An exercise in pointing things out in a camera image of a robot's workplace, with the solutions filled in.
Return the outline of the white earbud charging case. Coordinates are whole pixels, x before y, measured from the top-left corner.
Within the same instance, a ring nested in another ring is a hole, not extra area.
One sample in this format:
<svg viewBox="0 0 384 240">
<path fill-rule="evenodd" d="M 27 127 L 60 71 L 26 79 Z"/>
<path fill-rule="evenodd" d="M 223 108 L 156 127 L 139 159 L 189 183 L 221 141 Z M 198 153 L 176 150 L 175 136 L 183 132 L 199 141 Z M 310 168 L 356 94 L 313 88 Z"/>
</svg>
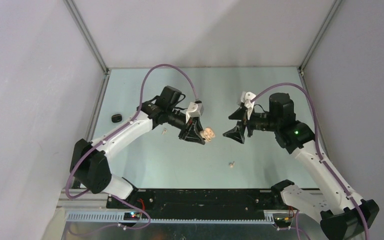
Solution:
<svg viewBox="0 0 384 240">
<path fill-rule="evenodd" d="M 205 143 L 209 143 L 213 138 L 216 137 L 215 132 L 210 127 L 206 127 L 200 132 L 201 137 L 204 139 Z"/>
</svg>

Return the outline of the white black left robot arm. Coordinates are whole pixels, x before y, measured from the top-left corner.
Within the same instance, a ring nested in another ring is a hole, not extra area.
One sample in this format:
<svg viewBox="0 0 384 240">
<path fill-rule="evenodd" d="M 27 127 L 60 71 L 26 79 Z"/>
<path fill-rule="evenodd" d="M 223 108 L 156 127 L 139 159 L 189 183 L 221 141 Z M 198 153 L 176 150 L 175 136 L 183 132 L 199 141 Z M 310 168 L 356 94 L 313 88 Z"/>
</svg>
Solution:
<svg viewBox="0 0 384 240">
<path fill-rule="evenodd" d="M 185 95 L 178 89 L 165 86 L 160 95 L 142 103 L 138 112 L 107 135 L 93 141 L 78 140 L 73 149 L 70 174 L 93 194 L 101 192 L 118 197 L 125 208 L 138 202 L 134 186 L 123 177 L 112 174 L 110 160 L 140 136 L 159 125 L 168 124 L 180 130 L 179 139 L 205 145 L 216 134 L 210 127 L 202 127 L 202 102 L 191 102 L 183 113 L 177 108 Z"/>
</svg>

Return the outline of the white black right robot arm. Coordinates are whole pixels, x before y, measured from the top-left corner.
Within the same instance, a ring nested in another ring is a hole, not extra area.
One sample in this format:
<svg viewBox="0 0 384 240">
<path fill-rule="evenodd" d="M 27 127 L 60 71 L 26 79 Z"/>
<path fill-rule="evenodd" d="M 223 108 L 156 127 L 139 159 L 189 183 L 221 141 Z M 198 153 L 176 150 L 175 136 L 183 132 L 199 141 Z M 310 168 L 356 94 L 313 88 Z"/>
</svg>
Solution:
<svg viewBox="0 0 384 240">
<path fill-rule="evenodd" d="M 327 155 L 321 151 L 311 128 L 296 119 L 295 105 L 287 93 L 273 93 L 269 110 L 256 112 L 252 92 L 243 92 L 239 108 L 229 118 L 236 126 L 224 137 L 244 143 L 254 131 L 273 132 L 279 146 L 298 160 L 321 191 L 312 195 L 290 180 L 271 187 L 271 204 L 277 209 L 286 206 L 303 212 L 320 224 L 330 240 L 348 240 L 366 232 L 373 224 L 379 206 L 365 200 L 341 176 Z"/>
</svg>

